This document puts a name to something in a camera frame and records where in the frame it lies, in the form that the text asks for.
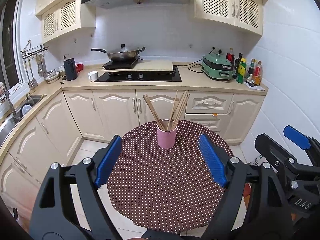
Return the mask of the orange oil bottle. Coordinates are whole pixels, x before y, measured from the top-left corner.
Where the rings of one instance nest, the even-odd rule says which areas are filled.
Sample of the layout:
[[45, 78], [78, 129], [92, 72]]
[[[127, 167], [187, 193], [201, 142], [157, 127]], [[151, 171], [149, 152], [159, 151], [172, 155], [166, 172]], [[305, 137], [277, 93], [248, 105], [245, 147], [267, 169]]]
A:
[[258, 61], [253, 74], [254, 86], [260, 86], [262, 80], [262, 62]]

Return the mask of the green yellow bottle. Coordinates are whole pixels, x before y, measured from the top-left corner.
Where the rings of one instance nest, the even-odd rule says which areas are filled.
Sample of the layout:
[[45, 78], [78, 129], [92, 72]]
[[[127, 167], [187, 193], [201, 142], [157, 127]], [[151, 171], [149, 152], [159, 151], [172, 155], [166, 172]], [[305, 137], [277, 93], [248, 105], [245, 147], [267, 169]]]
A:
[[237, 72], [237, 75], [236, 75], [236, 81], [238, 83], [244, 83], [246, 67], [247, 67], [246, 59], [242, 58], [240, 63], [239, 63], [238, 72]]

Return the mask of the dark green bottle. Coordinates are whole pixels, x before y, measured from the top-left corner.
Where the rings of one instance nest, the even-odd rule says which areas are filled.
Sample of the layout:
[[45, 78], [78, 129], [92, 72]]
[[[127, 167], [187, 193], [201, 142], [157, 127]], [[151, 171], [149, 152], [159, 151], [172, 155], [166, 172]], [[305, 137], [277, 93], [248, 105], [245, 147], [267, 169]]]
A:
[[247, 72], [246, 83], [250, 83], [250, 81], [252, 79], [252, 76], [253, 76], [254, 67], [255, 67], [255, 59], [252, 59], [250, 67], [249, 67], [248, 72]]

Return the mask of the brown polka dot tablecloth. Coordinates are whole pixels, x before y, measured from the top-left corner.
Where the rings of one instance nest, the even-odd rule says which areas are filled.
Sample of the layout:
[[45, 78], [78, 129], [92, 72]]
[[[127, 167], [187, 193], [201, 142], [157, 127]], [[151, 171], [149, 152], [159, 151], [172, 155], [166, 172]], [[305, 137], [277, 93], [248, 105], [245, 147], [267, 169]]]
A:
[[224, 190], [202, 157], [202, 134], [232, 155], [219, 135], [187, 120], [178, 123], [170, 149], [158, 145], [153, 121], [123, 135], [121, 154], [107, 182], [112, 206], [134, 224], [157, 231], [181, 233], [208, 225]]

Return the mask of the steel sink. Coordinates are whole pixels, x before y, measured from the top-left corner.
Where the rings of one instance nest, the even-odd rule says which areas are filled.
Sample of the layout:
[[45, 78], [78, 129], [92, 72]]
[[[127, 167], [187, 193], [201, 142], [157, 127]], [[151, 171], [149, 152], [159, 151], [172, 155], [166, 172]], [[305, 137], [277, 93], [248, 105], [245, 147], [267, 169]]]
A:
[[43, 100], [47, 95], [29, 95], [27, 98], [15, 108], [15, 114], [10, 113], [8, 117], [1, 123], [0, 129], [0, 143], [3, 145], [4, 141], [7, 139], [12, 130], [17, 126], [17, 124], [24, 118], [24, 116], [35, 107], [41, 100]]

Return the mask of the dark soy sauce bottle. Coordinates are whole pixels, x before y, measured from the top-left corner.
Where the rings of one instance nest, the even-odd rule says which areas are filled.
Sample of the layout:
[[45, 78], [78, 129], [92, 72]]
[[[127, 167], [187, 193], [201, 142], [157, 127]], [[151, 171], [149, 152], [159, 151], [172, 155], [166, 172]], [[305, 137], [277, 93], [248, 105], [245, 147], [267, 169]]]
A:
[[239, 57], [235, 60], [234, 69], [233, 69], [233, 78], [236, 79], [238, 74], [239, 65], [242, 59], [242, 53], [239, 54]]

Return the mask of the pink cylindrical utensil cup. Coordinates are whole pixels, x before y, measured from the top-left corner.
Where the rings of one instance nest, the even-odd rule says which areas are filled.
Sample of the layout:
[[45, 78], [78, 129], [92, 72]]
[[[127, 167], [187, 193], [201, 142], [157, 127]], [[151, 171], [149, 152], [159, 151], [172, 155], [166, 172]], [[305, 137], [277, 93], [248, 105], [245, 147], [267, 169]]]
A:
[[174, 146], [176, 140], [177, 128], [169, 131], [163, 131], [157, 126], [157, 143], [163, 149], [170, 149]]

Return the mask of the chrome faucet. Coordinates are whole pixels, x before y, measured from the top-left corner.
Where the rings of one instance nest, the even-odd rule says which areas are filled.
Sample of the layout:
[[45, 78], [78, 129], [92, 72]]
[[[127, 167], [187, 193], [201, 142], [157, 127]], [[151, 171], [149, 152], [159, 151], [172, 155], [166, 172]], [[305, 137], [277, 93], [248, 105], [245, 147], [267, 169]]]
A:
[[20, 120], [21, 117], [19, 117], [19, 115], [16, 112], [15, 107], [13, 106], [11, 100], [10, 100], [10, 93], [8, 90], [6, 90], [5, 85], [3, 82], [0, 82], [0, 95], [1, 95], [1, 102], [4, 100], [7, 100], [8, 104], [9, 104], [9, 108], [11, 113], [13, 114], [13, 116], [17, 119]]

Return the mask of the hanging metal ladle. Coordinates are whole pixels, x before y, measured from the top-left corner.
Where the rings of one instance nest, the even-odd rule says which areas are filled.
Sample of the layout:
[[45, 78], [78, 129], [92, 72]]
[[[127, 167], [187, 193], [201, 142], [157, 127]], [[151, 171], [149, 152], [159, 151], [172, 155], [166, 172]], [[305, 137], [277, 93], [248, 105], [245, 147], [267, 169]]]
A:
[[30, 90], [33, 90], [38, 86], [38, 84], [33, 75], [30, 59], [24, 59], [24, 67], [28, 78], [28, 86]]

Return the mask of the black electric kettle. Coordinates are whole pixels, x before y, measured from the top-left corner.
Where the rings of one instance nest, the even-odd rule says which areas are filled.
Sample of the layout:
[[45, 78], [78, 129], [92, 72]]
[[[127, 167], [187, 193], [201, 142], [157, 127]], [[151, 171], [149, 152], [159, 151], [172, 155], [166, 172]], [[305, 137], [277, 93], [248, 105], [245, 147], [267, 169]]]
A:
[[78, 72], [73, 58], [65, 60], [63, 62], [63, 66], [67, 81], [72, 81], [78, 78]]

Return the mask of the white mug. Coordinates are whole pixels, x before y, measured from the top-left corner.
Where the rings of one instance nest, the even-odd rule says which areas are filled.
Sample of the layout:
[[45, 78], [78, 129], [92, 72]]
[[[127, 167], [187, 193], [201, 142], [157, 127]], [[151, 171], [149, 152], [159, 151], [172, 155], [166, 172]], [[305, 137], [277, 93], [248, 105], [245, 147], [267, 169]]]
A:
[[97, 71], [91, 71], [88, 73], [88, 79], [90, 82], [94, 82], [98, 79], [98, 72]]

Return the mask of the black induction cooktop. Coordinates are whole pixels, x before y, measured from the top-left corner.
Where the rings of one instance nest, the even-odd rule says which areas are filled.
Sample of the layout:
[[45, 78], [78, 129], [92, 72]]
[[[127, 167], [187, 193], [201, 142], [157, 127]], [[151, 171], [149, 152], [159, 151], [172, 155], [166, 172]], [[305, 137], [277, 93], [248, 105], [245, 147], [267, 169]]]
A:
[[103, 65], [104, 72], [101, 74], [95, 82], [126, 82], [126, 81], [148, 81], [148, 82], [181, 82], [181, 76], [178, 67], [173, 65], [172, 72], [107, 72], [107, 70], [133, 68], [139, 61], [144, 61], [137, 57], [131, 62], [108, 62]]

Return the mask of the wooden cutting board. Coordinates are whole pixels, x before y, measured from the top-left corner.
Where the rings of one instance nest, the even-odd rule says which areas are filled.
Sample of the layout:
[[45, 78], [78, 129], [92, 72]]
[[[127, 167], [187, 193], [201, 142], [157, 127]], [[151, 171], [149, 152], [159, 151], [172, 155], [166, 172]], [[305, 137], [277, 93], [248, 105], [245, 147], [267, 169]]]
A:
[[139, 61], [136, 65], [129, 69], [115, 69], [115, 70], [107, 70], [107, 72], [172, 72], [173, 64], [172, 61], [169, 60], [144, 60]]

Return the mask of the cream upper cabinets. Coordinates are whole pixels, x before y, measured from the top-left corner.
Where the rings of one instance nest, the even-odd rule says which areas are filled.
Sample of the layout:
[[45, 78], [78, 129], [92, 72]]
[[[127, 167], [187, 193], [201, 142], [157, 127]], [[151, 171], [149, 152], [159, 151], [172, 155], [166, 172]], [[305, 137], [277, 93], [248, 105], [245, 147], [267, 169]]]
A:
[[[264, 0], [190, 0], [193, 17], [233, 25], [252, 33], [263, 34]], [[143, 3], [119, 7], [151, 7], [180, 3]], [[95, 5], [81, 0], [37, 0], [35, 15], [41, 20], [44, 43], [80, 28], [95, 27]]]

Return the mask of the wall utensil rack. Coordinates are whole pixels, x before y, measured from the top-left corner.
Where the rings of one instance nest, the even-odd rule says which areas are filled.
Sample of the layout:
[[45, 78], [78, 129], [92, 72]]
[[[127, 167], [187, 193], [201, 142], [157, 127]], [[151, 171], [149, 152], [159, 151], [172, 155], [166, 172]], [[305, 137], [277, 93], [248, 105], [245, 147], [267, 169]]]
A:
[[22, 59], [27, 59], [30, 57], [34, 57], [35, 55], [38, 55], [48, 49], [49, 49], [48, 44], [41, 44], [33, 47], [31, 45], [31, 40], [28, 40], [26, 46], [20, 51], [20, 53], [21, 53]]

